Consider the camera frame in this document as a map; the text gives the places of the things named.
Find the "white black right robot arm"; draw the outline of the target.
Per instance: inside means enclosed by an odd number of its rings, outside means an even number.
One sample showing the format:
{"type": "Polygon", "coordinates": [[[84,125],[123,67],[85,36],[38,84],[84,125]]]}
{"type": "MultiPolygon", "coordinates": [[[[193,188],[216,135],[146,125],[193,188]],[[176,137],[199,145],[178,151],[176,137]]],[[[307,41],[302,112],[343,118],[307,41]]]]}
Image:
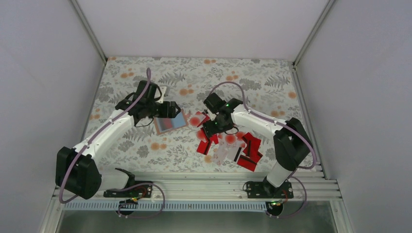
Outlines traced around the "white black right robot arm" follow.
{"type": "Polygon", "coordinates": [[[263,180],[264,194],[270,198],[281,193],[282,184],[309,154],[316,157],[307,132],[296,118],[277,119],[241,103],[207,104],[206,112],[212,117],[203,124],[207,137],[243,126],[273,140],[276,164],[263,180]]]}

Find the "aluminium rail frame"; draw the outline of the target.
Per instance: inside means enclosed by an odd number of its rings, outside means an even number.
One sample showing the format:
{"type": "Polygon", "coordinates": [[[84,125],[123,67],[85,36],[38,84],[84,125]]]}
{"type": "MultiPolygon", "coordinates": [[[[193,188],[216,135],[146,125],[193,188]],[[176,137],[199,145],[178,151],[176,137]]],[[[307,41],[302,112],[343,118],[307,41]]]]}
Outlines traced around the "aluminium rail frame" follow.
{"type": "MultiPolygon", "coordinates": [[[[160,186],[166,200],[243,201],[247,181],[262,181],[263,172],[136,172],[139,181],[152,181],[160,186]]],[[[290,180],[293,198],[289,201],[340,200],[336,180],[326,180],[322,172],[297,172],[290,180]]]]}

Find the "red VIP chip card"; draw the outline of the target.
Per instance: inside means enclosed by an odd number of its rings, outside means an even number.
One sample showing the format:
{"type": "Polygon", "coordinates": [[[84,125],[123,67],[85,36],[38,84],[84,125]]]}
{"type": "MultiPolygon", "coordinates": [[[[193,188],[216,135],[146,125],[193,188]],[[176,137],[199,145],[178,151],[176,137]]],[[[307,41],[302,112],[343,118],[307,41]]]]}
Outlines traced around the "red VIP chip card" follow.
{"type": "Polygon", "coordinates": [[[157,118],[156,126],[157,126],[157,131],[159,134],[169,131],[173,128],[172,119],[171,118],[157,118]]]}

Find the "tan leather card holder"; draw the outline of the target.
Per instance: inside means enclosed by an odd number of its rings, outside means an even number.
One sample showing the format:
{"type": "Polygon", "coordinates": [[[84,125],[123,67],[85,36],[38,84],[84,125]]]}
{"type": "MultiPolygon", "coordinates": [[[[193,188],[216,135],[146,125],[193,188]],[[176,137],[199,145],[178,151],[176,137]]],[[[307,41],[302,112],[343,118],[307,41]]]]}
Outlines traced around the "tan leather card holder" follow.
{"type": "Polygon", "coordinates": [[[155,118],[154,126],[158,135],[188,126],[187,116],[182,110],[175,118],[155,118]]]}

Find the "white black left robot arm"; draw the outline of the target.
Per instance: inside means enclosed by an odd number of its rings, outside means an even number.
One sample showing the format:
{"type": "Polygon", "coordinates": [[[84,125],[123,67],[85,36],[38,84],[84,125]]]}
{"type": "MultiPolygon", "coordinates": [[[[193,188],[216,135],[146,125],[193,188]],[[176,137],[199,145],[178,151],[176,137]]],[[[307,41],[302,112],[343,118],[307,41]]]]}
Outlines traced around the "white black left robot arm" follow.
{"type": "Polygon", "coordinates": [[[181,108],[174,101],[119,102],[112,115],[90,137],[73,148],[62,147],[57,153],[55,183],[75,196],[89,199],[99,191],[113,190],[127,197],[135,191],[135,175],[116,168],[100,171],[98,162],[108,149],[145,118],[175,118],[181,108]]]}

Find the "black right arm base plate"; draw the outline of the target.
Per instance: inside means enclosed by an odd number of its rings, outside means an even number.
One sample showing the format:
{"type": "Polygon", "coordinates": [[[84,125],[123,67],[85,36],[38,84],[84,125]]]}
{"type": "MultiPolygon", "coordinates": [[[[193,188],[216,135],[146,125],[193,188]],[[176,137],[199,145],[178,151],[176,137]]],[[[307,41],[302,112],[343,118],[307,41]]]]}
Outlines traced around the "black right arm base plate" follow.
{"type": "Polygon", "coordinates": [[[246,182],[242,190],[249,199],[292,199],[294,197],[292,184],[285,181],[280,187],[274,187],[266,182],[246,182]]]}

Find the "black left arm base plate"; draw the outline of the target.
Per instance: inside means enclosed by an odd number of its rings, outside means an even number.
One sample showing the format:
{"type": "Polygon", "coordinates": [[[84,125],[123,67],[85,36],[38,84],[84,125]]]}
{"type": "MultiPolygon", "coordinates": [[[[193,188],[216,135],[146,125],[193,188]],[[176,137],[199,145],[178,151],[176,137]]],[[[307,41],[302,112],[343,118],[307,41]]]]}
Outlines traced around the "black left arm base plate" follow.
{"type": "Polygon", "coordinates": [[[153,189],[152,181],[131,181],[124,191],[107,190],[104,191],[105,198],[150,198],[153,189]]]}

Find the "red card bottom of pile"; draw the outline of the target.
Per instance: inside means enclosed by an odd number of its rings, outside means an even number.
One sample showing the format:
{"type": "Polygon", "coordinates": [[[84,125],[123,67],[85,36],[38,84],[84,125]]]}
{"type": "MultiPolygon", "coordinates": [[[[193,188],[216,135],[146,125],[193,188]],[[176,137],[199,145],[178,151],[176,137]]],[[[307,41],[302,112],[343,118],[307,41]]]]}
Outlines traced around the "red card bottom of pile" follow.
{"type": "Polygon", "coordinates": [[[237,165],[249,171],[254,172],[256,169],[257,163],[251,160],[249,157],[241,155],[239,159],[237,160],[237,165]]]}

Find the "floral patterned table mat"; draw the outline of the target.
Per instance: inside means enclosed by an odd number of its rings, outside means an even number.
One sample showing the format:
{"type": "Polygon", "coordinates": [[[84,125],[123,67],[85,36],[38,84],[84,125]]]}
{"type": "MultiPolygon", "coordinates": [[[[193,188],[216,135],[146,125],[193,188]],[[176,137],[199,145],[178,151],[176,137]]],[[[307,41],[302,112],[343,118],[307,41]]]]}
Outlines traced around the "floral patterned table mat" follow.
{"type": "Polygon", "coordinates": [[[119,167],[144,172],[244,172],[245,168],[229,159],[218,160],[220,146],[245,147],[242,136],[251,133],[261,140],[262,159],[257,172],[268,172],[276,163],[272,140],[254,130],[240,127],[237,143],[225,142],[218,136],[208,155],[198,153],[201,112],[211,90],[223,100],[247,98],[249,107],[272,117],[302,119],[296,90],[286,60],[109,57],[90,114],[86,134],[91,135],[114,111],[114,107],[134,92],[151,69],[151,81],[167,86],[167,100],[175,101],[187,116],[188,126],[158,135],[154,121],[145,119],[127,131],[98,162],[100,169],[119,167]]]}

